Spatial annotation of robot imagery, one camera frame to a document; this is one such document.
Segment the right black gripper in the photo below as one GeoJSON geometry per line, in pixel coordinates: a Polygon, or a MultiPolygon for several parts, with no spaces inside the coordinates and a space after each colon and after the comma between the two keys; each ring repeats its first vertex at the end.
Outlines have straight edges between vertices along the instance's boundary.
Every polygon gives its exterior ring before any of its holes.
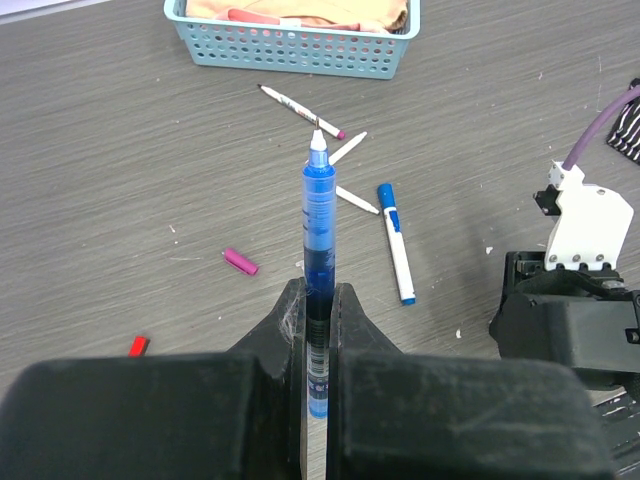
{"type": "Polygon", "coordinates": [[[609,264],[546,271],[542,252],[507,253],[489,334],[501,358],[563,365],[590,390],[639,388],[639,292],[609,264]]]}

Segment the blue gel pen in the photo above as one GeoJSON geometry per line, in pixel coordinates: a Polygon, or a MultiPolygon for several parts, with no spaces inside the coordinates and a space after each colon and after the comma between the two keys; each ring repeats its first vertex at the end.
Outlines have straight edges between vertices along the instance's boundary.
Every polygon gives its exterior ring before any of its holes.
{"type": "Polygon", "coordinates": [[[307,388],[312,417],[329,410],[329,329],[335,291],[336,170],[316,126],[302,170],[302,225],[306,285],[307,388]]]}

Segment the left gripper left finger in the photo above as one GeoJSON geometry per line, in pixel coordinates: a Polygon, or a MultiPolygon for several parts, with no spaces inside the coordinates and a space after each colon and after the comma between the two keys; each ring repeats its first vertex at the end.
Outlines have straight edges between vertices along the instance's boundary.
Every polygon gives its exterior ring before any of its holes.
{"type": "Polygon", "coordinates": [[[224,352],[35,363],[1,404],[5,479],[302,479],[305,287],[224,352]]]}

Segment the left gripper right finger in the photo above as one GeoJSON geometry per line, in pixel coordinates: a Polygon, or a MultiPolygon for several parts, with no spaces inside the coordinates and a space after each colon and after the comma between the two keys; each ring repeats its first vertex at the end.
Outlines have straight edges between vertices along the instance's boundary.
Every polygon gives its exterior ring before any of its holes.
{"type": "Polygon", "coordinates": [[[401,352],[354,288],[330,324],[330,479],[611,479],[598,415],[568,368],[401,352]]]}

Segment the white marker blue print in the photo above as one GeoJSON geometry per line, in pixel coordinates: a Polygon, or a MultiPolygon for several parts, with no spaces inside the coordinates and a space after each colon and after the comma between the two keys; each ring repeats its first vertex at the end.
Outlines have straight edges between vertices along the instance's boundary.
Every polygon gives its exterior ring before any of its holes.
{"type": "Polygon", "coordinates": [[[377,194],[384,217],[399,298],[403,305],[413,305],[416,302],[416,294],[392,185],[381,184],[377,194]]]}

